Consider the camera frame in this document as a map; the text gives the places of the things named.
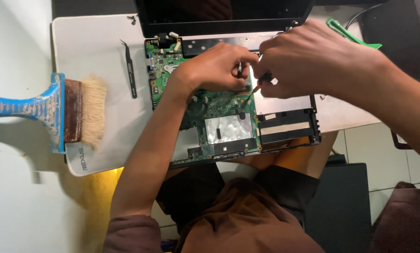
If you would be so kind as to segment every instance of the laptop screen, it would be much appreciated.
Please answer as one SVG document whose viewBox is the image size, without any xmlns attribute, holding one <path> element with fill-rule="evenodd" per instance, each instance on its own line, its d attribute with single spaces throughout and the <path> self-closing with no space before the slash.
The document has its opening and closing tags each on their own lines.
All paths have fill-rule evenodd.
<svg viewBox="0 0 420 253">
<path fill-rule="evenodd" d="M 305 21 L 312 0 L 135 0 L 145 37 L 282 31 Z"/>
</svg>

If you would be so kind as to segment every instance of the brush bristles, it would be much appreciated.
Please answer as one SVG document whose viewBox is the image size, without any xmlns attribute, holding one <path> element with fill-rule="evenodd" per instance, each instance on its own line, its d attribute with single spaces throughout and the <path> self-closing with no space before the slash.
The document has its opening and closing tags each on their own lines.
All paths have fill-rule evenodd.
<svg viewBox="0 0 420 253">
<path fill-rule="evenodd" d="M 107 93 L 106 83 L 102 78 L 91 74 L 82 81 L 83 117 L 81 142 L 97 150 L 104 137 L 104 111 Z"/>
</svg>

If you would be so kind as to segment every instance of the black shorts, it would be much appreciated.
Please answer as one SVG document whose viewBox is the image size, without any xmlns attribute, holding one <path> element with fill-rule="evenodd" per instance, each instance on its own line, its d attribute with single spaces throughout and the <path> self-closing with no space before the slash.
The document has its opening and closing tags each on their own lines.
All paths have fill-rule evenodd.
<svg viewBox="0 0 420 253">
<path fill-rule="evenodd" d="M 284 209 L 302 224 L 305 207 L 314 196 L 319 179 L 270 165 L 253 179 Z M 188 167 L 163 182 L 157 202 L 165 214 L 182 228 L 210 208 L 224 187 L 216 163 Z"/>
</svg>

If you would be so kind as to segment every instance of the green circuit board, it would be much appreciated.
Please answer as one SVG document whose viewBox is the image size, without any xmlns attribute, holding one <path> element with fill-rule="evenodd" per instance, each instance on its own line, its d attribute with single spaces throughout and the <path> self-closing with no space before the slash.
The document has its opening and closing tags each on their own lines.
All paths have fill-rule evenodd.
<svg viewBox="0 0 420 253">
<path fill-rule="evenodd" d="M 148 67 L 149 82 L 151 86 L 152 108 L 161 101 L 166 89 L 171 69 L 188 59 L 184 59 L 182 48 L 172 44 L 169 49 L 159 49 L 153 43 L 146 41 L 146 63 Z M 237 91 L 207 92 L 198 90 L 192 97 L 190 104 L 184 114 L 180 130 L 197 128 L 200 150 L 189 151 L 188 159 L 174 160 L 170 165 L 187 164 L 201 160 L 211 159 L 214 156 L 214 147 L 209 145 L 206 134 L 206 119 L 224 116 L 239 115 L 241 112 L 250 114 L 252 134 L 257 143 L 256 147 L 245 150 L 255 152 L 261 150 L 260 137 L 258 135 L 258 119 L 255 112 L 254 96 L 249 95 L 252 91 L 251 79 L 246 79 L 245 89 Z"/>
</svg>

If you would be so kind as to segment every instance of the white desk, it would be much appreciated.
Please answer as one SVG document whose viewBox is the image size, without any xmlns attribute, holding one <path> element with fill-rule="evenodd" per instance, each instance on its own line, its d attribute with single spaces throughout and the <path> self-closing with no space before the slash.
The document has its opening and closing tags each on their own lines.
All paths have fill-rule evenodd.
<svg viewBox="0 0 420 253">
<path fill-rule="evenodd" d="M 343 24 L 361 10 L 362 8 L 351 6 L 315 7 L 310 18 L 325 22 L 328 17 L 334 17 Z M 52 24 L 57 71 L 65 73 L 67 78 L 77 80 L 94 72 L 108 82 L 105 136 L 99 151 L 93 152 L 80 143 L 67 145 L 70 153 L 68 166 L 77 176 L 122 167 L 152 114 L 143 49 L 145 38 L 139 20 L 137 19 L 136 25 L 132 25 L 131 20 L 127 19 L 128 15 L 59 18 Z M 351 26 L 350 31 L 361 38 L 357 23 Z M 137 99 L 132 99 L 130 95 L 125 49 L 119 39 L 129 45 L 134 61 L 139 95 Z M 321 100 L 316 95 L 316 103 L 321 132 L 379 122 L 369 113 L 333 97 Z M 86 171 L 80 165 L 79 148 L 84 148 L 88 169 Z"/>
</svg>

